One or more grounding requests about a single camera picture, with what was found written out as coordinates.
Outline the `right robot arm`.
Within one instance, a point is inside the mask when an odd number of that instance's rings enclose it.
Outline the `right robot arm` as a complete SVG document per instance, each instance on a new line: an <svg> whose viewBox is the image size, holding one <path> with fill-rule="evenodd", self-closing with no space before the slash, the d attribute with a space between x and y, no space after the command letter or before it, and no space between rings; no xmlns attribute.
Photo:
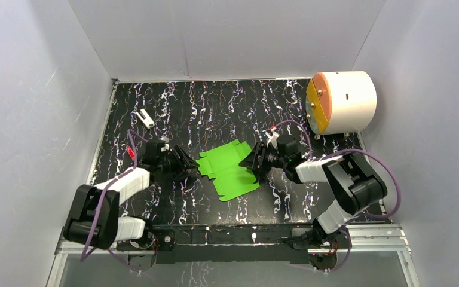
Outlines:
<svg viewBox="0 0 459 287"><path fill-rule="evenodd" d="M254 175L278 168L297 184L329 184L333 202L313 220L310 231L283 239L292 245L305 242L321 248L329 247L345 225L387 195L384 181L362 153L349 151L322 160L308 160L301 155L297 141L291 135L278 136L274 143L257 143L239 165Z"/></svg>

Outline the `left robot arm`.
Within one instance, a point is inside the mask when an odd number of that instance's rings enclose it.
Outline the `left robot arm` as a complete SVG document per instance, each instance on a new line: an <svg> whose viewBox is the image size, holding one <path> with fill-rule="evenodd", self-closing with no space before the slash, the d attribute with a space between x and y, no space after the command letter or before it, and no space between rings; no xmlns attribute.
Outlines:
<svg viewBox="0 0 459 287"><path fill-rule="evenodd" d="M153 139L141 153L131 152L133 164L122 174L96 185L80 185L66 218L63 237L86 249L109 249L114 243L131 241L140 249L150 248L157 238L150 219L121 216L120 206L149 188L155 178L183 181L199 168L179 145Z"/></svg>

